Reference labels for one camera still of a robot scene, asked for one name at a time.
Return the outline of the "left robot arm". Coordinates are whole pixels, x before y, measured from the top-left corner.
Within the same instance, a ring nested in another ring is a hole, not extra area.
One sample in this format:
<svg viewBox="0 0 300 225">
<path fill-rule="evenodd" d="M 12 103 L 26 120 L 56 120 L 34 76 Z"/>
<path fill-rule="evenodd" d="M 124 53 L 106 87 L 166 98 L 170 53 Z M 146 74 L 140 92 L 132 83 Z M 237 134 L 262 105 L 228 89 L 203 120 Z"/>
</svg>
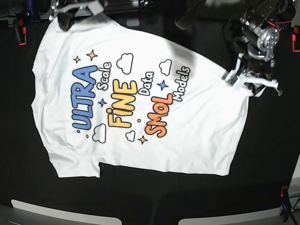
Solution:
<svg viewBox="0 0 300 225">
<path fill-rule="evenodd" d="M 273 88 L 279 96 L 282 90 L 272 72 L 274 49 L 279 42 L 281 26 L 296 15 L 296 0 L 260 0 L 240 17 L 241 32 L 230 44 L 237 54 L 235 68 L 223 80 L 235 90 L 248 90 L 259 96 L 265 88 Z"/>
</svg>

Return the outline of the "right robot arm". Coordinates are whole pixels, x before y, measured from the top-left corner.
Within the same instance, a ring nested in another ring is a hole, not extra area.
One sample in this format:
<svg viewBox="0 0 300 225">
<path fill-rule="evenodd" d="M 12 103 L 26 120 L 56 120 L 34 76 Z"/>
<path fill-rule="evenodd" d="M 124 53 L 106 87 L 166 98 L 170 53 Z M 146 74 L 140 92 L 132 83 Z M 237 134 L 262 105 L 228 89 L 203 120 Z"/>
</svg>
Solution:
<svg viewBox="0 0 300 225">
<path fill-rule="evenodd" d="M 98 15 L 104 12 L 107 6 L 106 0 L 55 0 L 51 6 L 53 13 L 49 16 L 49 20 L 52 22 L 57 18 L 59 27 L 63 31 L 68 31 L 76 18 Z"/>
</svg>

